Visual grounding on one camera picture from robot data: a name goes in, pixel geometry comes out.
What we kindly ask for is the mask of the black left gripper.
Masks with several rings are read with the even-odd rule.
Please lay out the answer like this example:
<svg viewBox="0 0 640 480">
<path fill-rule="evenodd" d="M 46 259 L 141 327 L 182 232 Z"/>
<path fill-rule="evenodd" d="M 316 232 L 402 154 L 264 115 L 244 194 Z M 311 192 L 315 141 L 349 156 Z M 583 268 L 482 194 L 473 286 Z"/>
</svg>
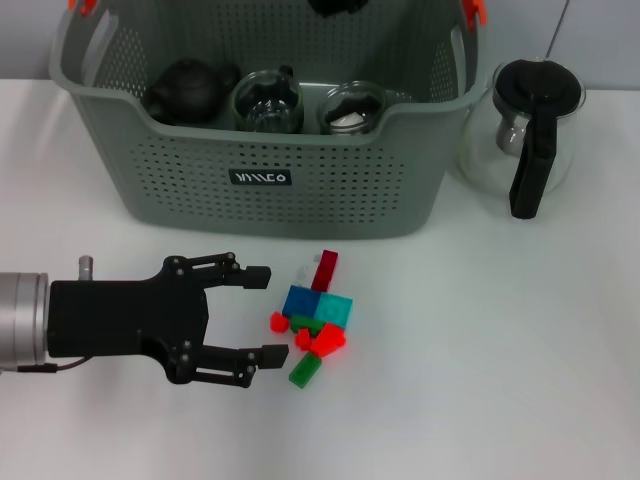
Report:
<svg viewBox="0 0 640 480">
<path fill-rule="evenodd" d="M 159 273 L 146 280 L 55 281 L 49 300 L 49 356 L 142 355 L 156 360 L 174 384 L 249 388 L 258 370 L 284 366 L 289 346 L 203 346 L 208 322 L 204 288 L 264 290 L 271 274 L 268 266 L 242 268 L 236 255 L 227 252 L 190 260 L 168 257 Z"/>
</svg>

